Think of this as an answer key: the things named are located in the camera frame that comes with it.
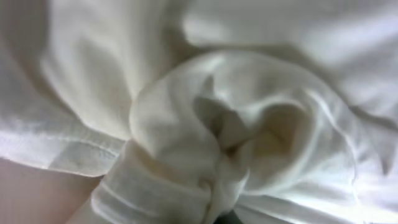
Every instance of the white fabric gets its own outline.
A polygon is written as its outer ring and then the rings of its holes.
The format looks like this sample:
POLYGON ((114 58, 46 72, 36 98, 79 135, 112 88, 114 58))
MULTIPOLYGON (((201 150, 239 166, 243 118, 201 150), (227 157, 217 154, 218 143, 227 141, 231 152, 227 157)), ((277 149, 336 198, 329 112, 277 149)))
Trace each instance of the white fabric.
POLYGON ((51 1, 42 49, 21 2, 1 156, 101 175, 130 139, 76 222, 398 223, 396 1, 51 1))

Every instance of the white cloth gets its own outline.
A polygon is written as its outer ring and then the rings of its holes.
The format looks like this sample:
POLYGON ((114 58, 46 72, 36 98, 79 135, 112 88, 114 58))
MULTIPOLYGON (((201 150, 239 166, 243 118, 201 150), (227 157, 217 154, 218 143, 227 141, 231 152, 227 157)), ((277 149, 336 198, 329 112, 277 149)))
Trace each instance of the white cloth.
POLYGON ((34 50, 18 1, 0 1, 1 156, 101 175, 130 139, 99 219, 398 222, 396 1, 52 1, 34 50))

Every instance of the white textile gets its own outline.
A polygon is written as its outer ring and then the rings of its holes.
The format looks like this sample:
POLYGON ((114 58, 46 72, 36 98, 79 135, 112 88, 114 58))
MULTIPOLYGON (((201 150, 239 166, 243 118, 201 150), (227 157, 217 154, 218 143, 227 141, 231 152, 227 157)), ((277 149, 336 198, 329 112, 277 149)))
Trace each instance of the white textile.
POLYGON ((397 1, 21 2, 0 156, 113 166, 71 222, 398 223, 397 1))

